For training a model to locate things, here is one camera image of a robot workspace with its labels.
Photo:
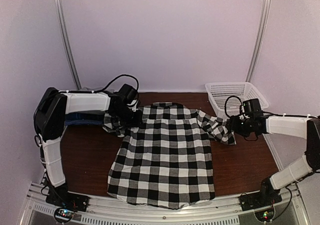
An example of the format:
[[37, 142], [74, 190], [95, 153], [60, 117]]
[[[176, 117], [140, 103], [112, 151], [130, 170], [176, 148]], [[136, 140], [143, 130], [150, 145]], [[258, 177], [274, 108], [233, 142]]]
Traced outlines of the black white checkered shirt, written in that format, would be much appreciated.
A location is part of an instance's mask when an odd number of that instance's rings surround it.
[[122, 139], [107, 193], [128, 204], [171, 210], [213, 200], [211, 141], [236, 144], [227, 120], [173, 102], [142, 106], [138, 113], [137, 126], [104, 116], [104, 130]]

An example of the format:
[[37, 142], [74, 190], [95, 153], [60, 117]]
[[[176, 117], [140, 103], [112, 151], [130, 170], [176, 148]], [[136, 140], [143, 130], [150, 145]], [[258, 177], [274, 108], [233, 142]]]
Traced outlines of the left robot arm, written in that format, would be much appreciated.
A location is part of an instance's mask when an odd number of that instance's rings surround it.
[[57, 188], [66, 183], [60, 143], [66, 115], [81, 112], [107, 112], [129, 124], [138, 124], [138, 91], [124, 84], [119, 91], [70, 91], [49, 87], [35, 110], [34, 130], [40, 138], [48, 179]]

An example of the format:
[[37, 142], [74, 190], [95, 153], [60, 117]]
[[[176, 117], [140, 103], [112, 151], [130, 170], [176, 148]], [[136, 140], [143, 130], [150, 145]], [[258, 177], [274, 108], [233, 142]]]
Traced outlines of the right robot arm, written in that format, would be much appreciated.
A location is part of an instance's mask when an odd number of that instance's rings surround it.
[[261, 182], [256, 195], [259, 205], [268, 205], [279, 191], [320, 170], [320, 119], [302, 115], [232, 116], [227, 128], [244, 138], [264, 135], [274, 146], [283, 166]]

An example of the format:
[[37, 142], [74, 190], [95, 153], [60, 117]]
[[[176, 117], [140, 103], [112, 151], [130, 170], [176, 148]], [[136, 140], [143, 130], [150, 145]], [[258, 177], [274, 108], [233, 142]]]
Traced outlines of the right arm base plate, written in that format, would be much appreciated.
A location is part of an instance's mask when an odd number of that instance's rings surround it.
[[261, 191], [254, 193], [242, 193], [238, 199], [242, 211], [270, 207], [276, 203], [280, 203], [283, 200], [280, 194], [273, 193], [270, 195]]

